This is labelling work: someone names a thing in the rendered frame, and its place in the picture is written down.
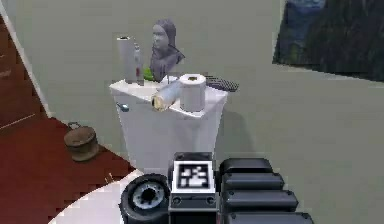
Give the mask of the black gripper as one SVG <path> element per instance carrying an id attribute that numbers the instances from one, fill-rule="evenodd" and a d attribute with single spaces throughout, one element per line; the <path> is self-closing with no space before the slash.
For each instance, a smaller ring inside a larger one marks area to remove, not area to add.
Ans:
<path id="1" fill-rule="evenodd" d="M 169 224 L 170 189 L 167 177 L 144 174 L 131 181 L 120 197 L 119 210 L 124 224 Z"/>

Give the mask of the lying white paper roll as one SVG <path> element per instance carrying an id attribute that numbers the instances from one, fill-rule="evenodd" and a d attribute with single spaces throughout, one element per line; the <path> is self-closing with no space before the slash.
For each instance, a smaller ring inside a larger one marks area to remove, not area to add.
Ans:
<path id="1" fill-rule="evenodd" d="M 179 98 L 181 86 L 180 81 L 176 80 L 159 89 L 151 98 L 153 108 L 157 111 L 167 110 Z"/>

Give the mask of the grey spray bottle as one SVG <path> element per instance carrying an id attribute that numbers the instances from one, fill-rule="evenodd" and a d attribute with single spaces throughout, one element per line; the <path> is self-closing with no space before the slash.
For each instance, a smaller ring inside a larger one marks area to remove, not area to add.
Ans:
<path id="1" fill-rule="evenodd" d="M 144 76 L 143 76 L 143 72 L 142 72 L 142 59 L 141 59 L 141 50 L 140 50 L 140 46 L 138 43 L 134 43 L 134 47 L 135 47 L 135 61 L 136 61 L 136 79 L 137 79 L 137 84 L 140 85 L 140 86 L 144 86 Z"/>

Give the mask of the white toilet paper roll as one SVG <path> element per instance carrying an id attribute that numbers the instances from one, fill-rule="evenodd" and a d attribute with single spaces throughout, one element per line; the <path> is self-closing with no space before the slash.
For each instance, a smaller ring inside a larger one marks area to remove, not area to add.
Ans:
<path id="1" fill-rule="evenodd" d="M 185 74 L 180 77 L 182 84 L 180 107 L 187 112 L 199 112 L 205 107 L 206 78 L 201 74 Z"/>

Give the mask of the dark framed landscape picture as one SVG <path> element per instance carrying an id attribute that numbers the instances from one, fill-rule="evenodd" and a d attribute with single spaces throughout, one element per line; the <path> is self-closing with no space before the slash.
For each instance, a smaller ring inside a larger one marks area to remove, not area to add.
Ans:
<path id="1" fill-rule="evenodd" d="M 384 0 L 285 0 L 272 62 L 384 83 Z"/>

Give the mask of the grey bust statue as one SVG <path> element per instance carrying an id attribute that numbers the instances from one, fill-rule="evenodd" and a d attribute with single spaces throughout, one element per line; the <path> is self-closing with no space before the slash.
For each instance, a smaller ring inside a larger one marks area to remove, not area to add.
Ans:
<path id="1" fill-rule="evenodd" d="M 153 42 L 150 71 L 156 82 L 161 82 L 185 55 L 176 47 L 176 26 L 170 19 L 159 19 L 152 28 Z"/>

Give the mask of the brown round bin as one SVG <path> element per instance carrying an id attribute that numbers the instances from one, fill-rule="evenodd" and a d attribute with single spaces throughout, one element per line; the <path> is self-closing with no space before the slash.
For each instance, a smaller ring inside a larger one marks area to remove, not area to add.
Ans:
<path id="1" fill-rule="evenodd" d="M 100 152 L 97 135 L 92 127 L 78 122 L 69 122 L 67 127 L 64 144 L 74 161 L 88 161 Z"/>

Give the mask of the tall white paper roll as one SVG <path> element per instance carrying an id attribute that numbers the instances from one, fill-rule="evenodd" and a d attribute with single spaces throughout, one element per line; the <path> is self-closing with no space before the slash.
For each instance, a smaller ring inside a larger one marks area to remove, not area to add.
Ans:
<path id="1" fill-rule="evenodd" d="M 131 37 L 121 36 L 117 38 L 117 46 L 125 82 L 134 83 L 137 80 L 134 41 Z"/>

